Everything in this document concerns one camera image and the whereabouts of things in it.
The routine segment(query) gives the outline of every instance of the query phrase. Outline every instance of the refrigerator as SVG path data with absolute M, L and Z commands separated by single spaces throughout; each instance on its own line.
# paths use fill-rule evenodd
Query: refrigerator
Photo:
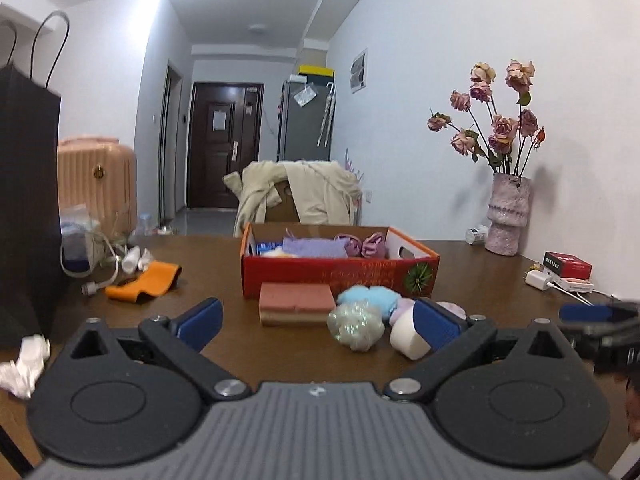
M 305 86 L 304 83 L 284 83 L 278 132 L 278 160 L 330 160 L 332 132 L 329 131 L 329 141 L 325 147 L 326 125 L 318 146 L 329 89 L 324 85 L 314 85 L 318 95 L 301 107 L 294 96 L 303 91 Z

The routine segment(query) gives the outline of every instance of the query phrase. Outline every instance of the yellow box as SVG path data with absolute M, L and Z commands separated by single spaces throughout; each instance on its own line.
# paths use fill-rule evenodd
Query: yellow box
M 325 68 L 323 66 L 313 65 L 300 65 L 298 74 L 302 75 L 322 75 L 325 77 L 335 77 L 335 70 L 333 68 Z

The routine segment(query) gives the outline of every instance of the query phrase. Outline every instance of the beige coat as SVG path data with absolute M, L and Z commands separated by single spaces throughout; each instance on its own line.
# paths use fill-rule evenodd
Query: beige coat
M 245 224 L 264 223 L 267 207 L 282 201 L 275 185 L 283 180 L 289 180 L 301 223 L 353 225 L 362 192 L 356 176 L 337 162 L 252 162 L 242 178 L 238 172 L 224 178 L 240 201 L 236 237 Z

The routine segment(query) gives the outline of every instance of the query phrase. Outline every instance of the dried rose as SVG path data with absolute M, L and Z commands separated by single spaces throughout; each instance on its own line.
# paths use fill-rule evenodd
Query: dried rose
M 471 69 L 471 81 L 474 83 L 484 81 L 491 84 L 495 81 L 495 70 L 487 63 L 476 63 Z
M 528 64 L 522 64 L 515 59 L 511 60 L 507 67 L 507 77 L 505 81 L 507 86 L 513 88 L 519 94 L 526 94 L 530 86 L 533 84 L 531 78 L 536 73 L 536 67 L 529 61 Z
M 538 118 L 531 110 L 524 110 L 520 115 L 520 135 L 533 137 L 538 129 Z
M 469 90 L 469 93 L 473 99 L 477 99 L 478 101 L 485 103 L 488 103 L 491 100 L 491 96 L 493 94 L 489 83 L 486 81 L 474 83 L 471 90 Z
M 473 137 L 467 137 L 465 131 L 462 130 L 451 139 L 451 145 L 460 155 L 467 156 L 469 153 L 474 152 L 476 140 Z
M 451 94 L 451 106 L 460 112 L 468 112 L 471 109 L 471 96 L 454 90 Z
M 451 124 L 451 117 L 441 113 L 434 114 L 427 122 L 427 126 L 432 132 L 439 132 L 446 128 L 447 124 Z
M 511 139 L 499 139 L 496 135 L 489 136 L 489 147 L 496 153 L 511 153 Z
M 533 141 L 534 149 L 538 149 L 540 147 L 540 144 L 545 142 L 545 139 L 546 139 L 545 129 L 542 128 L 536 135 L 536 140 Z
M 502 115 L 494 116 L 492 127 L 495 137 L 500 141 L 508 140 L 508 142 L 511 143 L 518 133 L 518 121 L 516 119 L 503 117 Z

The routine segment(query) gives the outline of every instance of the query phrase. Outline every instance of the pink suitcase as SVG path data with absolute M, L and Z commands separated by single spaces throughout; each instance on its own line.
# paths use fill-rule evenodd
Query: pink suitcase
M 74 137 L 58 142 L 60 209 L 86 204 L 109 239 L 136 227 L 136 155 L 109 137 Z

